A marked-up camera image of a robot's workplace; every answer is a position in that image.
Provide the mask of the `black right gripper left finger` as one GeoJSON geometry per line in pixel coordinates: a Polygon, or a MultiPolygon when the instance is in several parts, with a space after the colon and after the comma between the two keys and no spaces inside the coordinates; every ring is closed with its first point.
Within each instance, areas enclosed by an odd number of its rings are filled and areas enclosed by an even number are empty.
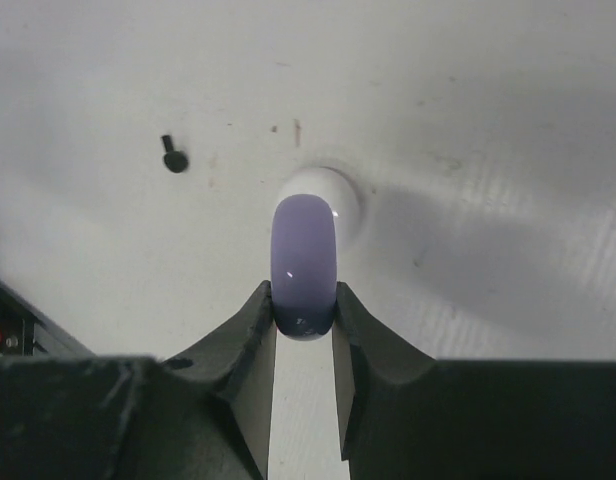
{"type": "Polygon", "coordinates": [[[166,360],[0,356],[0,479],[264,479],[275,347],[263,282],[166,360]]]}

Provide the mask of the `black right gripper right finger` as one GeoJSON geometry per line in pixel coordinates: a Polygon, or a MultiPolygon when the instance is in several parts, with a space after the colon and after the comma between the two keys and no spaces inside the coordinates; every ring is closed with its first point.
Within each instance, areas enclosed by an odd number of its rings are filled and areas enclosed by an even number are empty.
{"type": "Polygon", "coordinates": [[[343,283],[332,348],[354,479],[616,479],[616,362],[435,359],[343,283]]]}

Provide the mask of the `purple earbud charging case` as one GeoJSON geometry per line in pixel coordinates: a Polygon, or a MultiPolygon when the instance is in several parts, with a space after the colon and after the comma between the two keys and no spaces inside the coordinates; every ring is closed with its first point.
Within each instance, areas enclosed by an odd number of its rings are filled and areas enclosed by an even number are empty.
{"type": "Polygon", "coordinates": [[[332,327],[337,290],[333,212],[316,195],[282,200],[271,230],[271,298],[278,330],[308,341],[332,327]]]}

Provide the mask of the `white earbud charging case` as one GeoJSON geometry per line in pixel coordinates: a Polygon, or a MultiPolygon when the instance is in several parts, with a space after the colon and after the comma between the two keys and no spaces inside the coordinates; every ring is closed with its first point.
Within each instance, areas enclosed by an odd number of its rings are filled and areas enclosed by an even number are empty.
{"type": "Polygon", "coordinates": [[[318,196],[331,208],[341,256],[355,243],[364,218],[362,196],[343,172],[326,166],[306,167],[293,173],[277,197],[280,203],[299,194],[318,196]]]}

